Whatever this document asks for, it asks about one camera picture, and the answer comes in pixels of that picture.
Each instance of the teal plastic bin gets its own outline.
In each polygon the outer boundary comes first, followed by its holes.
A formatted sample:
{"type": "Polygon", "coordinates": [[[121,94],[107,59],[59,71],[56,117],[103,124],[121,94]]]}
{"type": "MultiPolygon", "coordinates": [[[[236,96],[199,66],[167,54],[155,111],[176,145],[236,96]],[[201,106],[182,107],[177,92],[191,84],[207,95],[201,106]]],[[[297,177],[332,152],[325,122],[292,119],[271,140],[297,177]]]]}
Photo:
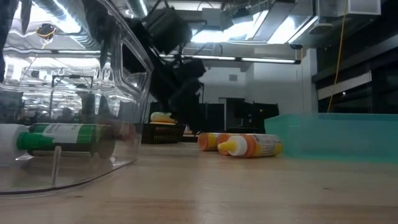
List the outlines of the teal plastic bin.
{"type": "Polygon", "coordinates": [[[285,114],[264,124],[288,156],[398,162],[398,115],[285,114]]]}

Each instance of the bottle label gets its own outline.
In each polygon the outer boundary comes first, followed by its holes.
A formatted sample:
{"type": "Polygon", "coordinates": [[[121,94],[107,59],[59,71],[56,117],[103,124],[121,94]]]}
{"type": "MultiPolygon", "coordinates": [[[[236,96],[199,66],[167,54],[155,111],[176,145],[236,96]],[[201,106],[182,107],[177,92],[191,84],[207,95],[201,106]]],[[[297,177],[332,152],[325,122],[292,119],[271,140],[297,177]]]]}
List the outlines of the bottle label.
{"type": "Polygon", "coordinates": [[[282,151],[282,141],[276,135],[253,135],[257,142],[254,157],[274,156],[282,151]]]}
{"type": "Polygon", "coordinates": [[[85,124],[49,124],[43,135],[53,138],[54,143],[86,143],[87,135],[92,135],[92,128],[84,131],[85,124]]]}

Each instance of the yellow nozzle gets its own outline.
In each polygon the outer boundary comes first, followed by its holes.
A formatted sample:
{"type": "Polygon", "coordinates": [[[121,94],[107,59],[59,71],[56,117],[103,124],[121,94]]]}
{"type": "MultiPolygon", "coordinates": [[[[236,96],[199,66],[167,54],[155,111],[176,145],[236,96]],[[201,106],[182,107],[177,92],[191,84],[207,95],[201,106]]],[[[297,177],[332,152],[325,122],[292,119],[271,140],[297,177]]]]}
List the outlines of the yellow nozzle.
{"type": "Polygon", "coordinates": [[[226,141],[221,144],[218,144],[218,149],[227,152],[234,152],[236,151],[236,142],[234,141],[226,141]]]}

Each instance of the green bottle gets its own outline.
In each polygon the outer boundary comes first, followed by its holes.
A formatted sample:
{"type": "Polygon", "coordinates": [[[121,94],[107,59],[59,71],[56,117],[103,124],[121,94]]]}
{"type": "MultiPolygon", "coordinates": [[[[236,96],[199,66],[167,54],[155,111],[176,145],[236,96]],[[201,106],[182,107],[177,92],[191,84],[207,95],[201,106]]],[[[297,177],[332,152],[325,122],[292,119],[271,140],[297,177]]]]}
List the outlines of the green bottle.
{"type": "Polygon", "coordinates": [[[100,158],[112,156],[116,144],[111,126],[101,124],[33,124],[30,133],[22,133],[18,148],[31,156],[52,156],[55,146],[62,152],[98,153],[100,158]]]}

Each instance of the fluorescent light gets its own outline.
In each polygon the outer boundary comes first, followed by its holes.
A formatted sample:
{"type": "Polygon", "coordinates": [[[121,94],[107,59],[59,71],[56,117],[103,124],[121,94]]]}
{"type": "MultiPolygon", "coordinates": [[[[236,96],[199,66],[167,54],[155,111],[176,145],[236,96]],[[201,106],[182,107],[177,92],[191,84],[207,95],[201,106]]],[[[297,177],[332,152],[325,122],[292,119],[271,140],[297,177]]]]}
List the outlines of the fluorescent light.
{"type": "Polygon", "coordinates": [[[284,44],[295,34],[294,19],[288,16],[285,21],[278,27],[272,37],[267,41],[268,44],[284,44]]]}
{"type": "Polygon", "coordinates": [[[273,58],[242,58],[242,62],[263,62],[263,63],[295,63],[295,60],[273,59],[273,58]]]}
{"type": "Polygon", "coordinates": [[[145,5],[144,0],[139,0],[139,4],[141,5],[141,8],[144,11],[145,16],[148,15],[147,6],[145,5]]]}
{"type": "Polygon", "coordinates": [[[225,36],[222,31],[203,30],[197,35],[193,36],[191,41],[194,43],[219,43],[228,41],[229,37],[225,36]]]}
{"type": "Polygon", "coordinates": [[[288,43],[292,43],[293,41],[295,41],[298,37],[300,37],[308,28],[310,28],[310,26],[312,26],[312,24],[314,24],[314,22],[316,22],[318,20],[318,16],[315,16],[310,22],[307,23],[307,25],[305,25],[302,29],[300,29],[289,41],[288,43]]]}
{"type": "Polygon", "coordinates": [[[61,28],[61,30],[63,30],[66,33],[80,32],[81,27],[76,22],[76,20],[72,18],[72,16],[69,14],[67,9],[65,9],[63,4],[60,4],[57,0],[53,0],[53,2],[63,11],[63,15],[65,16],[65,19],[63,20],[58,20],[57,18],[53,17],[54,19],[52,19],[52,21],[57,25],[57,27],[61,28]]]}
{"type": "Polygon", "coordinates": [[[100,50],[58,50],[59,54],[95,54],[100,56],[100,50]]]}
{"type": "Polygon", "coordinates": [[[208,55],[183,55],[183,58],[197,58],[207,60],[235,60],[235,57],[208,56],[208,55]]]}
{"type": "MultiPolygon", "coordinates": [[[[160,55],[163,58],[174,58],[174,55],[160,55]]],[[[203,60],[227,60],[237,62],[262,62],[262,63],[289,63],[294,64],[296,60],[276,59],[276,58],[236,58],[224,56],[209,56],[209,55],[182,55],[181,58],[197,58],[203,60]]]]}
{"type": "MultiPolygon", "coordinates": [[[[27,96],[51,96],[51,93],[24,93],[27,96]]],[[[53,93],[53,96],[78,96],[75,93],[53,93]]]]}
{"type": "MultiPolygon", "coordinates": [[[[174,7],[175,10],[188,10],[188,11],[202,11],[203,8],[212,8],[209,3],[215,8],[221,8],[221,2],[214,1],[169,1],[169,6],[174,7]]],[[[164,3],[160,3],[158,8],[165,7],[164,3]]]]}
{"type": "Polygon", "coordinates": [[[252,29],[248,32],[248,34],[246,35],[246,40],[249,40],[249,39],[251,39],[251,38],[254,37],[254,35],[256,34],[256,32],[259,30],[259,28],[260,28],[262,22],[264,22],[264,20],[266,19],[267,15],[268,15],[268,12],[269,12],[268,10],[259,12],[260,15],[258,16],[257,20],[254,19],[254,16],[253,16],[253,19],[255,20],[255,22],[254,22],[253,28],[252,28],[252,29]]]}

